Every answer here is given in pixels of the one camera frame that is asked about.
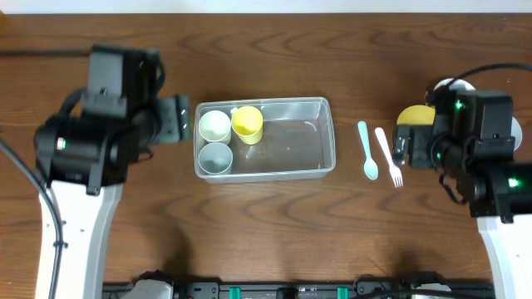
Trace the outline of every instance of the fork handle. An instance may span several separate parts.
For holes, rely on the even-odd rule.
[[[388,164],[393,166],[392,153],[390,153],[390,148],[388,147],[388,141],[386,140],[384,130],[381,127],[376,128],[375,135],[377,136],[377,140],[379,140],[379,144],[381,145],[382,152],[384,152],[384,155],[386,156]]]

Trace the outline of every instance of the rectangular container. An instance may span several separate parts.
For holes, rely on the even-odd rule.
[[[247,145],[231,130],[231,174],[207,175],[198,165],[206,141],[198,131],[201,116],[220,110],[231,117],[233,108],[254,106],[264,118],[263,138]],[[336,165],[331,110],[322,97],[229,100],[199,104],[195,113],[196,174],[211,184],[322,178]]]

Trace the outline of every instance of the wooden table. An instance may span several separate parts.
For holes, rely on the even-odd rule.
[[[161,146],[130,168],[107,250],[105,280],[164,269],[179,278],[352,281],[430,270],[490,279],[475,220],[431,171],[404,168],[394,189],[377,142],[375,182],[362,172],[355,129],[391,136],[402,109],[422,104],[435,77],[482,64],[532,63],[525,15],[10,16],[1,49],[88,48],[96,42],[159,48],[162,96],[204,101],[324,96],[332,108],[337,166],[324,179],[209,185],[195,175],[192,142]],[[0,59],[2,137],[33,165],[32,137],[65,96],[84,86],[87,59]],[[514,96],[532,159],[530,75],[471,77]],[[0,298],[30,298],[37,277],[36,190],[0,155]]]

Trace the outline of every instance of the spoon bowl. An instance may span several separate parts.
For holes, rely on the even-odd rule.
[[[364,163],[364,173],[366,173],[367,178],[370,180],[376,180],[378,178],[379,168],[372,158],[366,159],[366,162]]]

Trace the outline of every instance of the gray cup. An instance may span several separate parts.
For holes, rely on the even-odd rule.
[[[209,175],[230,174],[233,152],[220,142],[207,144],[198,155],[200,168]]]

